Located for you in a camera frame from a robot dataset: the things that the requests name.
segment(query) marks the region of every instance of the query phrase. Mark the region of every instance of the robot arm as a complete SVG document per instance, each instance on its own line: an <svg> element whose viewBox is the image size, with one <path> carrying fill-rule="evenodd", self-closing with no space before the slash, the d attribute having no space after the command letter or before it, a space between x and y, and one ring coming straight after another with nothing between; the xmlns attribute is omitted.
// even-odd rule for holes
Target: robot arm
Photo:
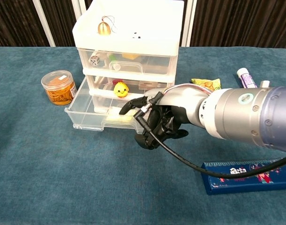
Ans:
<svg viewBox="0 0 286 225"><path fill-rule="evenodd" d="M187 136L188 132L179 128L181 124L192 124L217 138L286 151L286 87L221 89L211 93L194 84L183 84L166 92L147 91L137 107L146 105L159 91L164 95L151 106L147 124L161 141ZM125 114L135 101L138 100L126 104L120 114ZM145 149L159 146L146 130L135 140Z"/></svg>

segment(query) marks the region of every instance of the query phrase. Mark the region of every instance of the blue box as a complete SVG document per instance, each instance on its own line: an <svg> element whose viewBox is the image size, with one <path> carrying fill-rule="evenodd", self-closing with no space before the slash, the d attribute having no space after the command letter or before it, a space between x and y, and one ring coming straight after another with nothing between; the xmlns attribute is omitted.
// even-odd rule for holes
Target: blue box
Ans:
<svg viewBox="0 0 286 225"><path fill-rule="evenodd" d="M245 173L279 159L204 162L202 168L216 173ZM208 195L286 189L286 165L257 176L240 179L221 179L201 173Z"/></svg>

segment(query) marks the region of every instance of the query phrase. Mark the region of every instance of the table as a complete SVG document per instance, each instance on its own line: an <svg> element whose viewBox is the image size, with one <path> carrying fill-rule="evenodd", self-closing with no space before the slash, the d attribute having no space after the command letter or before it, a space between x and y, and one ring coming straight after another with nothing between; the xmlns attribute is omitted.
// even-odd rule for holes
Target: table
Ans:
<svg viewBox="0 0 286 225"><path fill-rule="evenodd" d="M242 67L257 84L286 86L286 49L254 47L181 47L176 83L238 88ZM74 129L40 83L59 69L79 87L76 48L0 47L0 224L286 224L286 190L208 196L200 173L162 148L141 149L134 130ZM198 165L286 156L183 128L188 137L166 144Z"/></svg>

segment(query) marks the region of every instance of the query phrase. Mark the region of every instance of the gold bell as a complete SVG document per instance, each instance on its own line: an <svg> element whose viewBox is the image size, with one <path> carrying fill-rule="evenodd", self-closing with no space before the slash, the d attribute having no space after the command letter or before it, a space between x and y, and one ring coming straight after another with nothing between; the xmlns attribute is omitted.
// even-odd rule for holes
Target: gold bell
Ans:
<svg viewBox="0 0 286 225"><path fill-rule="evenodd" d="M98 34L110 35L110 26L106 22L102 21L98 25Z"/></svg>

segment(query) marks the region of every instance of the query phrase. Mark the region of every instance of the plastic jar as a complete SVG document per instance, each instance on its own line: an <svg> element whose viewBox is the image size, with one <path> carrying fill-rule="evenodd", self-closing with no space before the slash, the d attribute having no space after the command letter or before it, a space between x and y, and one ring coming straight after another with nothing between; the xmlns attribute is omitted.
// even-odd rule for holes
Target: plastic jar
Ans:
<svg viewBox="0 0 286 225"><path fill-rule="evenodd" d="M41 84L50 101L55 105L67 105L72 102L77 89L72 74L66 70L57 70L46 74Z"/></svg>

